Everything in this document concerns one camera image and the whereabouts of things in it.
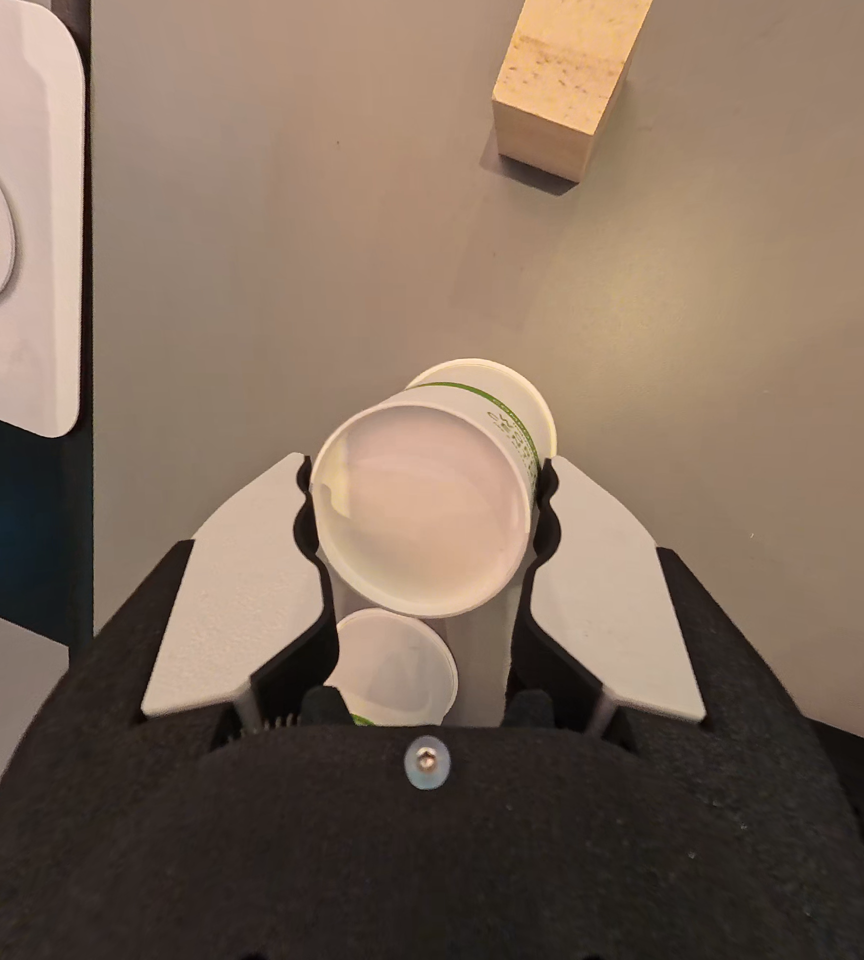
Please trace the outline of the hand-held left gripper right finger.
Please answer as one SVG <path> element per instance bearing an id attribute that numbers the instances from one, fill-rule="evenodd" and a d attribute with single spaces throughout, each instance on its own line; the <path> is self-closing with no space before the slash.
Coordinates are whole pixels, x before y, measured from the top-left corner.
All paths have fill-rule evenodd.
<path id="1" fill-rule="evenodd" d="M 702 724 L 706 706 L 654 537 L 564 456 L 539 477 L 510 697 L 540 691 L 554 726 L 577 734 L 604 734 L 619 709 Z"/>

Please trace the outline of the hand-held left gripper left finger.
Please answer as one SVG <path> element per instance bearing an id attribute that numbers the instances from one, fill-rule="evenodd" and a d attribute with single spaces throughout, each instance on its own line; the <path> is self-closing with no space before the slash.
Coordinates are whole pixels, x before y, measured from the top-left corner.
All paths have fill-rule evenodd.
<path id="1" fill-rule="evenodd" d="M 298 717 L 337 666 L 311 462 L 292 453 L 236 492 L 193 545 L 141 703 L 145 717 L 232 705 L 258 733 Z"/>

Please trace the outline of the white paper cup green band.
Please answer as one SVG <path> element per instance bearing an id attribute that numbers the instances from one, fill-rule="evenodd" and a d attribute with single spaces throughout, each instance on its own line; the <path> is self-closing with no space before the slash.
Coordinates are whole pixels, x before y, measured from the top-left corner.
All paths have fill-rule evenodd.
<path id="1" fill-rule="evenodd" d="M 468 613 L 518 571 L 557 447 L 545 398 L 518 371 L 483 358 L 432 366 L 318 451 L 309 489 L 319 546 L 379 607 Z"/>
<path id="2" fill-rule="evenodd" d="M 340 654 L 326 684 L 360 727 L 440 726 L 459 691 L 446 642 L 422 620 L 364 608 L 337 625 Z"/>

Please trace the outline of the wooden board document stand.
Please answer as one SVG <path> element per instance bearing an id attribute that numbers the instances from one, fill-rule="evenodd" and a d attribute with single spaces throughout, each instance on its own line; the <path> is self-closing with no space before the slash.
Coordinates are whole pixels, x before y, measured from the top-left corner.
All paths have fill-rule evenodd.
<path id="1" fill-rule="evenodd" d="M 50 439 L 80 414 L 86 120 L 71 32 L 0 1 L 0 422 Z"/>

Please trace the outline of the small wooden cube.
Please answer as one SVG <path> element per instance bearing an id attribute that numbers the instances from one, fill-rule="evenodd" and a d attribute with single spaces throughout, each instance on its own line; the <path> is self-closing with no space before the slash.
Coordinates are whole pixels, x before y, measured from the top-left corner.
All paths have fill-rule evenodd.
<path id="1" fill-rule="evenodd" d="M 581 183 L 651 6 L 524 2 L 491 94 L 498 155 Z"/>

